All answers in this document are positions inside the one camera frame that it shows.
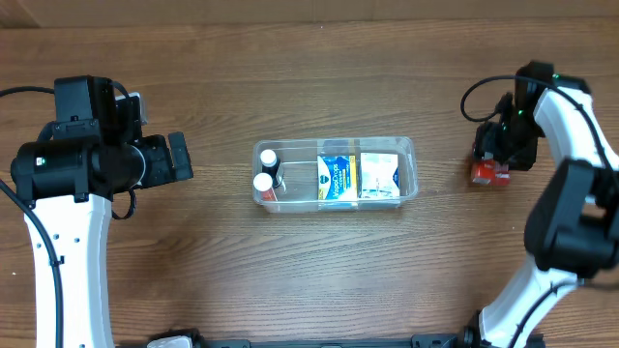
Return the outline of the red medicine box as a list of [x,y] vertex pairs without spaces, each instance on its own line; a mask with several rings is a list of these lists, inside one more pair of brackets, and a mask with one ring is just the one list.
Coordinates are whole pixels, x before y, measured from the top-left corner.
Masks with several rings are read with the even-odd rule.
[[506,186],[511,181],[509,166],[493,159],[475,160],[471,166],[471,181],[484,186]]

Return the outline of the orange bottle white cap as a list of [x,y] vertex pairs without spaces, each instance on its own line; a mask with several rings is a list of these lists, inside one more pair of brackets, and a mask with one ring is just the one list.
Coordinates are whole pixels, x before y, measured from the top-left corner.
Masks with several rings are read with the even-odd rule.
[[268,173],[258,173],[253,178],[252,183],[261,201],[277,201],[277,196],[273,186],[273,178]]

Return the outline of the black bottle white cap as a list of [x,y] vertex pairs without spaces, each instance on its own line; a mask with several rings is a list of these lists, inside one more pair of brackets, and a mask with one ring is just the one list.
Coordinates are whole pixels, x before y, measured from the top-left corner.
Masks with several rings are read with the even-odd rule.
[[262,171],[269,174],[273,179],[273,188],[285,189],[281,159],[278,157],[276,152],[271,149],[263,150],[260,153],[259,158],[262,166]]

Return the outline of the white blue medicine box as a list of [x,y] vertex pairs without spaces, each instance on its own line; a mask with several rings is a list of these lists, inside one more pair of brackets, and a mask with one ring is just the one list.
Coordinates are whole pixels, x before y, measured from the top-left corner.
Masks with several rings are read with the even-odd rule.
[[361,154],[361,189],[364,199],[387,199],[400,196],[398,155]]

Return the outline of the blue yellow VapoDrops box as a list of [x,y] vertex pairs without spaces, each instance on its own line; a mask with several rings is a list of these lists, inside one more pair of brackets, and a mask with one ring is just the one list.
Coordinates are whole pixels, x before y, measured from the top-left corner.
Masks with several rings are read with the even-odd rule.
[[358,198],[357,172],[357,161],[354,155],[318,156],[318,199],[355,201]]

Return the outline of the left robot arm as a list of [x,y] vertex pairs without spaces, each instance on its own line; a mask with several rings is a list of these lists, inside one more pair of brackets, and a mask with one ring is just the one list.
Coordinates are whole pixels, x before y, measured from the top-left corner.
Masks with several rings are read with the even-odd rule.
[[111,347],[107,238],[116,194],[192,178],[185,136],[146,136],[144,100],[117,81],[82,75],[50,89],[54,121],[11,163],[1,189],[24,213],[33,250],[36,344]]

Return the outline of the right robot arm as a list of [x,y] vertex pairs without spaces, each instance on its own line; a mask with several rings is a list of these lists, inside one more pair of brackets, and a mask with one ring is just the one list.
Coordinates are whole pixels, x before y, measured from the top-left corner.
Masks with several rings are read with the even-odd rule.
[[600,271],[618,265],[618,156],[582,78],[531,61],[509,79],[494,110],[478,119],[471,180],[500,186],[529,170],[546,139],[555,172],[525,223],[525,261],[499,296],[477,311],[453,347],[542,347],[532,335],[552,309]]

